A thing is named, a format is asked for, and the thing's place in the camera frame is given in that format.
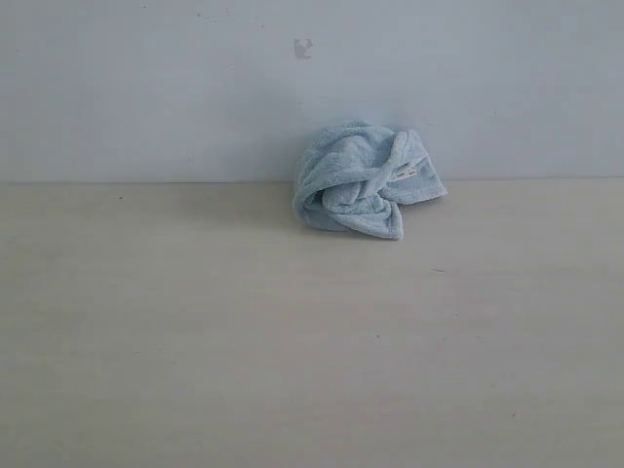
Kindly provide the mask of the light blue fluffy towel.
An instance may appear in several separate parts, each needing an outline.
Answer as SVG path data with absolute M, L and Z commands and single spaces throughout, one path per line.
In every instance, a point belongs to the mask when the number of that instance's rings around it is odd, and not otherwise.
M 417 174 L 392 179 L 408 167 Z M 355 120 L 322 129 L 306 149 L 295 173 L 292 208 L 312 228 L 401 240 L 400 207 L 447 194 L 416 131 Z

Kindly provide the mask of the white towel care label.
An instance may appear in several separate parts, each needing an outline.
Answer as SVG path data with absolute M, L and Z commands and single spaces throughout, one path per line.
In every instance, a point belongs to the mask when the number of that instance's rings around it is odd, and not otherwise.
M 396 172 L 392 179 L 393 180 L 401 180 L 404 178 L 409 178 L 412 176 L 415 176 L 417 174 L 417 168 L 416 167 L 408 167 L 408 168 L 403 168 L 401 171 Z

